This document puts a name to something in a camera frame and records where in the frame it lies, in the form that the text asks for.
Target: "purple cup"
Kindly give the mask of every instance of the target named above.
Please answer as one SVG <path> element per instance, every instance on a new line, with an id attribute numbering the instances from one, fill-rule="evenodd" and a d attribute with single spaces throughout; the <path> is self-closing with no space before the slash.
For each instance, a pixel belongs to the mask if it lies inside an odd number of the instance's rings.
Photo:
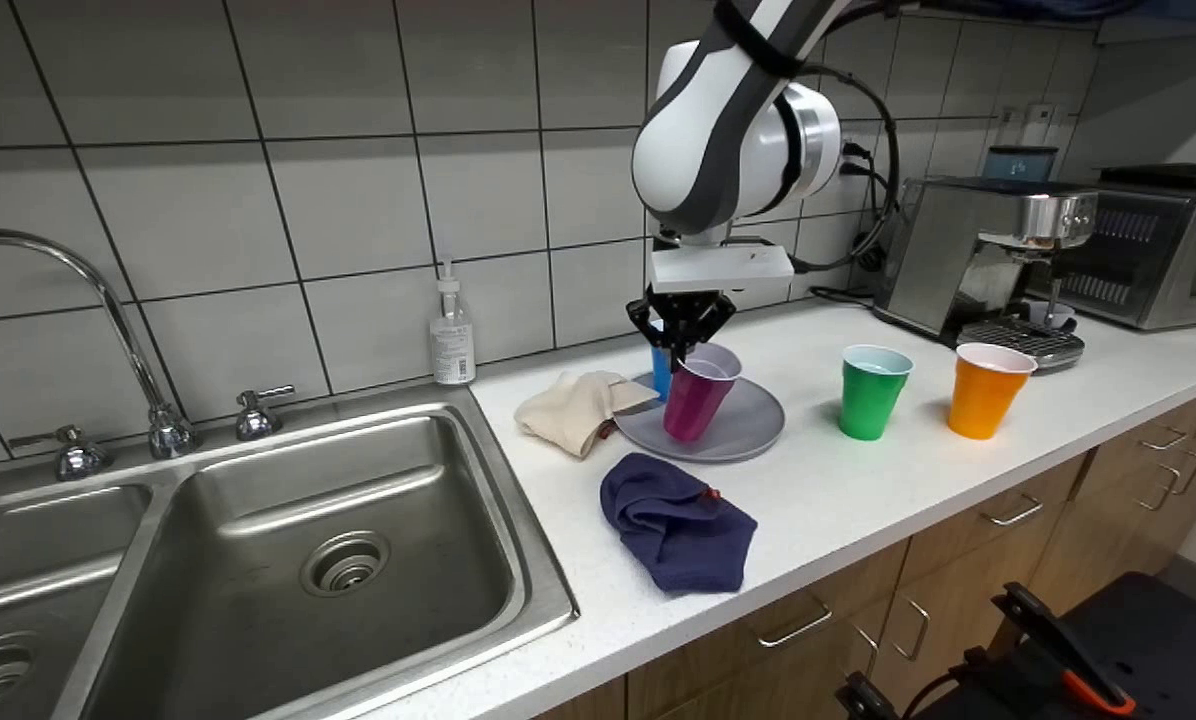
<path id="1" fill-rule="evenodd" d="M 672 377 L 663 433 L 677 445 L 700 445 L 742 373 L 745 362 L 730 349 L 696 345 Z"/>

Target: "soap dispenser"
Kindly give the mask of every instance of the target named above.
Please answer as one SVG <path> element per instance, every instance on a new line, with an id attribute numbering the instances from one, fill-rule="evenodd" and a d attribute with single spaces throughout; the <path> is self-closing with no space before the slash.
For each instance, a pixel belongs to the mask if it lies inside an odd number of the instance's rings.
<path id="1" fill-rule="evenodd" d="M 472 384 L 477 380 L 477 332 L 466 307 L 466 288 L 451 271 L 451 258 L 436 268 L 436 318 L 430 329 L 431 345 L 431 384 Z"/>

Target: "sink basin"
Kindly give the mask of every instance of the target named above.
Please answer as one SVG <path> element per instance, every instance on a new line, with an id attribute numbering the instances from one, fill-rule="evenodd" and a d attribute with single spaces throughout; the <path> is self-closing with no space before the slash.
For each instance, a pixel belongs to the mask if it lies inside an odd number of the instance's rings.
<path id="1" fill-rule="evenodd" d="M 145 486 L 49 486 L 0 504 L 0 716 L 49 716 L 96 625 Z"/>
<path id="2" fill-rule="evenodd" d="M 154 504 L 78 716 L 330 716 L 573 618 L 468 390 L 198 458 Z"/>

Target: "dark blue towel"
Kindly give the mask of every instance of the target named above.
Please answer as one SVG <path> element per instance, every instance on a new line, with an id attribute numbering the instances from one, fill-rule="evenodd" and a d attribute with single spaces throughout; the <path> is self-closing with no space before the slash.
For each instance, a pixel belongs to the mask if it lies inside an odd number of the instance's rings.
<path id="1" fill-rule="evenodd" d="M 756 521 L 653 456 L 626 456 L 602 482 L 606 521 L 663 593 L 737 593 Z"/>

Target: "folded napkin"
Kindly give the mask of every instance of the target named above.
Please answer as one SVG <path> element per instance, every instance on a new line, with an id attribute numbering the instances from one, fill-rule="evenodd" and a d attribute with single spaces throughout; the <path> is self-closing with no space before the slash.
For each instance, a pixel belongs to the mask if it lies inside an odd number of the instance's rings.
<path id="1" fill-rule="evenodd" d="M 663 593 L 745 588 L 756 521 L 653 456 L 626 456 L 602 482 L 606 521 Z"/>
<path id="2" fill-rule="evenodd" d="M 643 384 L 633 384 L 618 373 L 590 373 L 582 380 L 562 380 L 551 386 L 544 386 L 540 396 L 523 399 L 516 407 L 516 425 L 535 436 L 547 441 L 555 448 L 563 448 L 568 456 L 586 458 L 593 456 L 598 441 L 606 436 L 606 425 L 618 413 L 653 403 L 658 390 Z"/>

